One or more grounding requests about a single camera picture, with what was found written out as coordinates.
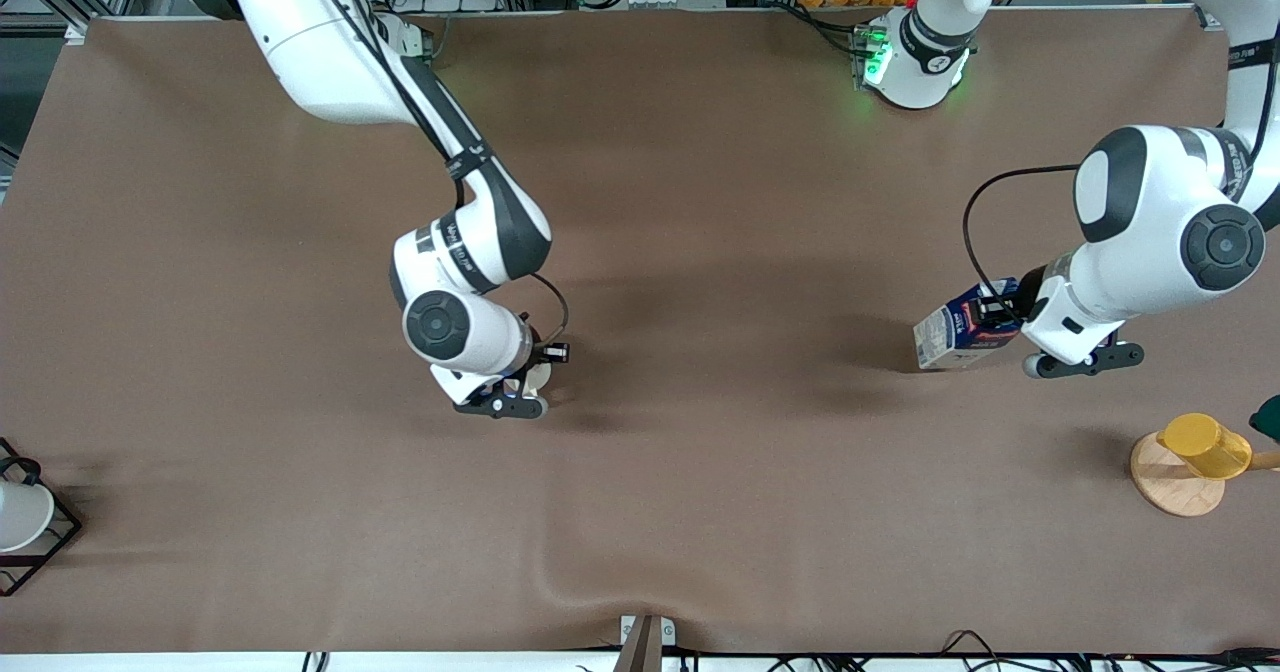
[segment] brown cloth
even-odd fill
[[[453,201],[419,131],[306,115],[236,22],[93,22],[0,207],[4,434],[86,525],[0,649],[575,648],[634,612],[716,650],[1275,641],[1280,480],[1185,521],[1124,465],[1276,393],[1280,262],[1125,326],[1135,370],[1028,380],[1019,340],[911,371],[974,282],[975,186],[1221,119],[1188,8],[993,12],[928,111],[783,13],[453,27],[439,74],[573,306],[549,416],[460,416],[404,346],[392,242]],[[973,236],[996,275],[1074,247],[1071,177],[997,186]],[[495,297],[558,321],[536,283]]]

